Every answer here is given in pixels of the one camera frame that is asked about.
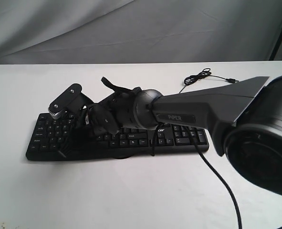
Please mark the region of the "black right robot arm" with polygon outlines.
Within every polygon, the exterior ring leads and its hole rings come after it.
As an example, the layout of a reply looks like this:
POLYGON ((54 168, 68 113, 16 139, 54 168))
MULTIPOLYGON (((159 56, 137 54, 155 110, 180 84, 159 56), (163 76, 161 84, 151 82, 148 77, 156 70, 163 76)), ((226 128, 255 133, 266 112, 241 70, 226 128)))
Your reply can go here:
POLYGON ((163 95, 127 89, 102 78, 113 93, 94 103, 79 89, 67 89, 55 106, 73 112, 76 124, 59 149, 71 151, 122 127, 155 130, 170 123, 207 129, 219 156, 252 184, 282 196, 282 76, 254 77, 226 86, 163 95))

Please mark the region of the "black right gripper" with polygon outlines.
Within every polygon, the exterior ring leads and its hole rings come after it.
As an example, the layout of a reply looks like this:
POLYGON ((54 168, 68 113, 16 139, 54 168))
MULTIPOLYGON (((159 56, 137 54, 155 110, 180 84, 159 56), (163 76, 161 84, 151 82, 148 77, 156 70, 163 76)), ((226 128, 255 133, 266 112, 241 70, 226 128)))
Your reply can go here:
POLYGON ((127 93, 113 93, 98 103, 87 106, 77 125, 71 126, 58 153, 62 157, 72 157, 73 150, 83 147, 95 136, 117 134, 121 128, 135 128, 134 101, 136 96, 127 93))

